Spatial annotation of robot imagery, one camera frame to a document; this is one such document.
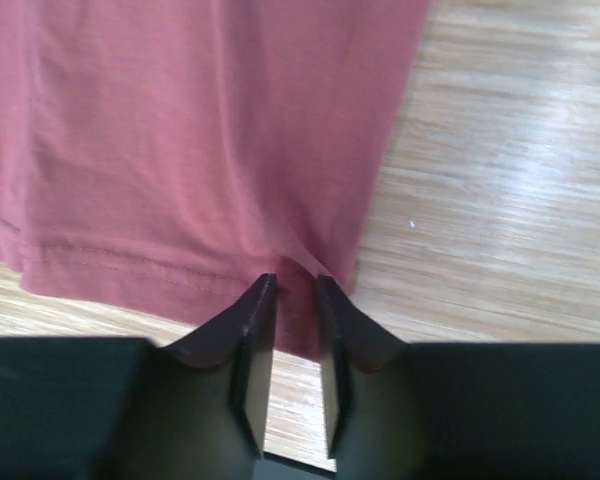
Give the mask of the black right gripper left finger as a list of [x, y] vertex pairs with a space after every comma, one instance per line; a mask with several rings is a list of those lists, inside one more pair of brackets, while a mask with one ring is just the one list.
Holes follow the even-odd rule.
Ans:
[[260, 276], [229, 308], [148, 353], [124, 419], [127, 479], [250, 479], [263, 453], [278, 288]]

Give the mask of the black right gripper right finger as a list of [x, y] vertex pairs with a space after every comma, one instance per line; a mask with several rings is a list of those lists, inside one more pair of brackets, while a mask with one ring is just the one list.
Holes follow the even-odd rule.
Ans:
[[411, 479], [427, 451], [407, 344], [331, 277], [315, 281], [328, 457], [337, 479]]

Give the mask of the red tank top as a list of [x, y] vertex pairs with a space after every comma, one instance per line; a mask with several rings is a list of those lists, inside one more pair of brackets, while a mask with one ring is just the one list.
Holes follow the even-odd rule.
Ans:
[[0, 1], [0, 262], [32, 293], [200, 325], [260, 275], [315, 359], [426, 1]]

